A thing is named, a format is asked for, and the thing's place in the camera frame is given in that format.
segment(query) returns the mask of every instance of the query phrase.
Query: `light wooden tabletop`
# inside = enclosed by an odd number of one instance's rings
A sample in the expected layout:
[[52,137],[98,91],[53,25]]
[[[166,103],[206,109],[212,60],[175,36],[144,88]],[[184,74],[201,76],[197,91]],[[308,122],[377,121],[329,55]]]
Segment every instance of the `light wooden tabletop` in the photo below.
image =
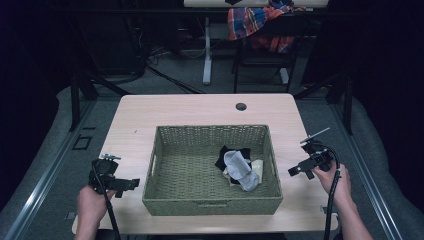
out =
[[[236,109],[244,103],[244,111]],[[157,126],[268,125],[283,191],[274,215],[151,216],[142,203],[144,183]],[[289,94],[129,95],[122,98],[101,154],[122,157],[117,178],[140,178],[112,204],[122,234],[205,234],[320,231],[327,194],[317,178],[291,177],[288,169],[308,158],[300,141],[307,137],[296,103]],[[336,217],[331,227],[337,228]],[[100,228],[111,229],[108,214]]]

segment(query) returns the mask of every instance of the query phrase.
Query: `wicker basket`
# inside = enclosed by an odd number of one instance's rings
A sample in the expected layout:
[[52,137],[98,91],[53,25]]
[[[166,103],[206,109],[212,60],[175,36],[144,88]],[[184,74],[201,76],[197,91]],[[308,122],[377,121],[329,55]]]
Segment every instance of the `wicker basket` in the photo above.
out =
[[[214,164],[222,146],[264,161],[262,183],[229,186]],[[283,200],[268,126],[159,126],[143,203],[153,216],[272,215]]]

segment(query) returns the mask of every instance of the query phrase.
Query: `gray sock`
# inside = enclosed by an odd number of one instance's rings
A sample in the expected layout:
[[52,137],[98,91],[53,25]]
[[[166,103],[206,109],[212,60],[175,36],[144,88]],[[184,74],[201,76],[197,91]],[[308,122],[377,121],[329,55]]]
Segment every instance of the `gray sock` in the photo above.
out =
[[228,174],[240,182],[245,191],[252,191],[259,184],[259,176],[252,171],[240,151],[228,151],[224,155]]

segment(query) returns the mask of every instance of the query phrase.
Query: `plaid fabric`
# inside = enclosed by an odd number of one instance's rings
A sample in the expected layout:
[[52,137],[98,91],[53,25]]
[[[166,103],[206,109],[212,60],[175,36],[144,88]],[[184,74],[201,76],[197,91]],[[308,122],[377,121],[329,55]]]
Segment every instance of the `plaid fabric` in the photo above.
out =
[[[266,21],[272,20],[284,13],[293,11],[293,2],[284,0],[273,2],[269,0],[264,8],[231,8],[228,11],[229,39],[237,40],[248,37],[264,26]],[[295,37],[265,37],[252,36],[246,47],[266,48],[269,51],[285,52],[285,49],[294,41]]]

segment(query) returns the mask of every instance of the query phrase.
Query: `table leg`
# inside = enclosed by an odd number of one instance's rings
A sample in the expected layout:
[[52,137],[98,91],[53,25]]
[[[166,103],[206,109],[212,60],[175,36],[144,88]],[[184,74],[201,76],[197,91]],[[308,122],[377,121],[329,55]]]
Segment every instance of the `table leg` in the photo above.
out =
[[203,84],[211,84],[211,72],[212,72],[212,57],[211,57],[211,36],[210,36],[210,24],[209,18],[205,20],[205,67],[203,69]]

